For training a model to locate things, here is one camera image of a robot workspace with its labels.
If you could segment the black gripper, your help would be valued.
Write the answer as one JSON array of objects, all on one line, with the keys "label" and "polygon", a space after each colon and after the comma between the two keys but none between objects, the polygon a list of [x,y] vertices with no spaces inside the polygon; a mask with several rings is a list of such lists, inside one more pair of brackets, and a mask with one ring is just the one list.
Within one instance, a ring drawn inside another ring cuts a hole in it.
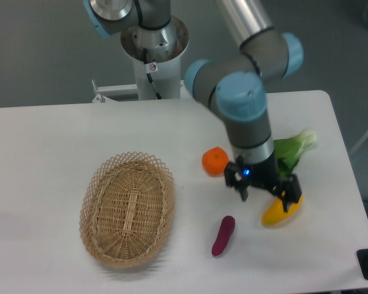
[{"label": "black gripper", "polygon": [[296,165],[297,159],[289,159],[279,151],[258,164],[246,164],[243,156],[238,156],[234,162],[228,162],[224,178],[228,187],[240,192],[243,202],[247,201],[249,186],[280,193],[283,210],[288,212],[302,196],[298,177],[293,174]]}]

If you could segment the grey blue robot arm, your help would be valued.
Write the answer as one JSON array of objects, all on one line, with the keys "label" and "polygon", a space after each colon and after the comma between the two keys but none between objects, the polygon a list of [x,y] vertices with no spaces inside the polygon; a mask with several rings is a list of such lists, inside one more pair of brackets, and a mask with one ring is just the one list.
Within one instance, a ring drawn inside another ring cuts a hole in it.
[{"label": "grey blue robot arm", "polygon": [[132,59],[140,100],[177,99],[184,86],[225,125],[234,161],[224,169],[226,184],[242,199],[248,187],[269,191],[284,212],[300,201],[296,176],[277,172],[264,83],[300,68],[304,54],[293,34],[277,32],[260,1],[218,1],[239,48],[225,63],[200,59],[180,75],[188,42],[186,26],[169,1],[85,1],[84,8],[102,37],[121,35]]}]

